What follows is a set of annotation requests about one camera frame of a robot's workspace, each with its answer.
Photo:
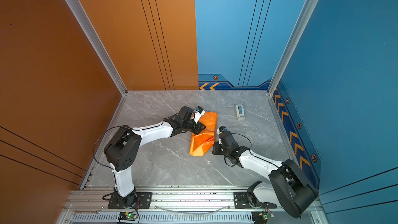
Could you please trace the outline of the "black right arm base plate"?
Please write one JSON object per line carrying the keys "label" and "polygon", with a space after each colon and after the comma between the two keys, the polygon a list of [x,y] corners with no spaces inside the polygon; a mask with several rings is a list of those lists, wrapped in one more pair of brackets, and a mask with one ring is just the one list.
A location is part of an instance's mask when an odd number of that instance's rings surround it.
{"label": "black right arm base plate", "polygon": [[252,193],[248,192],[234,192],[234,206],[237,209],[244,209],[244,208],[265,208],[265,209],[272,209],[277,208],[277,204],[265,202],[262,203],[257,200]]}

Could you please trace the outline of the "yellow wrapping paper sheet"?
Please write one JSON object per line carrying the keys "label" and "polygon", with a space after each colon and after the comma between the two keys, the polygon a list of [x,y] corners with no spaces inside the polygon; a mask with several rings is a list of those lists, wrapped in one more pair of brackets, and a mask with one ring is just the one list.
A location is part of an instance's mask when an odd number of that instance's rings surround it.
{"label": "yellow wrapping paper sheet", "polygon": [[200,123],[205,125],[206,128],[197,135],[191,135],[189,155],[202,157],[212,148],[215,142],[217,120],[218,114],[215,112],[206,112],[200,118]]}

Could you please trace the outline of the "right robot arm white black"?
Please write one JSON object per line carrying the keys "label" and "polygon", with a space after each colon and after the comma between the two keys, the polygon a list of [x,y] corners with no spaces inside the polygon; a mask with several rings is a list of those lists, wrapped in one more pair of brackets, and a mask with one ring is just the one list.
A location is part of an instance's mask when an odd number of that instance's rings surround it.
{"label": "right robot arm white black", "polygon": [[318,191],[302,169],[293,161],[284,162],[266,159],[248,147],[223,146],[214,143],[212,154],[224,156],[230,166],[251,170],[270,181],[270,185],[258,180],[243,196],[237,198],[238,208],[264,208],[281,206],[293,218],[300,218],[318,198]]}

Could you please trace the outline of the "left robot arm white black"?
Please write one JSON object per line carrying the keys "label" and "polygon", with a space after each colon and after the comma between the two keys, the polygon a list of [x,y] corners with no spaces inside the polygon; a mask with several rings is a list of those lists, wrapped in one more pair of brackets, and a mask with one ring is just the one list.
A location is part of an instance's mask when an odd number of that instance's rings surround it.
{"label": "left robot arm white black", "polygon": [[142,128],[131,128],[128,125],[119,127],[104,148],[104,154],[114,174],[117,194],[125,198],[135,190],[131,166],[140,147],[181,133],[199,134],[205,129],[206,126],[199,121],[180,122],[174,119],[164,120]]}

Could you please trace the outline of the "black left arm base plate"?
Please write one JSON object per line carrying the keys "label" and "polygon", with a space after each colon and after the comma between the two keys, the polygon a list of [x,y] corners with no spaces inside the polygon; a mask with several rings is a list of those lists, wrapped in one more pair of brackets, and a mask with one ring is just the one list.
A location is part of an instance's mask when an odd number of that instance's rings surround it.
{"label": "black left arm base plate", "polygon": [[150,209],[152,192],[132,192],[121,197],[117,192],[112,193],[108,209]]}

